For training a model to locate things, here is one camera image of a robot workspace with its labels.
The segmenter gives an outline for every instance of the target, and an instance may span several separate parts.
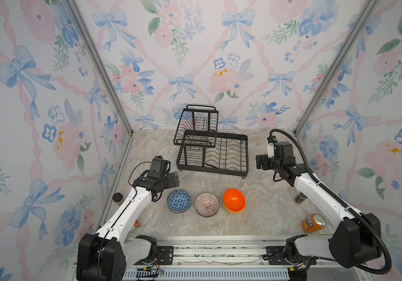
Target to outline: rack handle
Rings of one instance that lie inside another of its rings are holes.
[[[198,104],[188,104],[186,106],[186,108],[188,109],[188,107],[212,107],[215,111],[217,110],[216,107],[210,106],[210,105],[198,105]]]

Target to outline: orange bowl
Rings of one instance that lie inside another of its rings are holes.
[[[231,213],[239,213],[244,210],[246,200],[244,195],[237,189],[231,188],[226,190],[223,195],[223,205]]]

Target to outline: floral wallpaper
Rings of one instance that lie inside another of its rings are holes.
[[[175,129],[186,104],[237,129],[295,126],[365,1],[77,3],[133,129]]]
[[[322,181],[380,219],[393,268],[375,278],[402,281],[402,1],[378,5],[299,140]]]
[[[59,0],[0,0],[0,280],[65,280],[127,140]]]

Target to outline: bowl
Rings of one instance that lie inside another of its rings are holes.
[[[203,193],[195,200],[195,208],[198,214],[203,217],[211,217],[218,211],[220,203],[218,198],[211,193]]]
[[[244,195],[237,189],[226,190],[223,195],[223,205],[231,213],[239,213],[244,210],[246,200]]]
[[[192,198],[185,190],[175,190],[168,194],[167,205],[174,213],[183,213],[192,205]]]

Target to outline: blue bowl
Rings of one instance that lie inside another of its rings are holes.
[[[184,190],[175,190],[168,194],[168,208],[175,213],[182,213],[188,210],[192,205],[190,194]]]

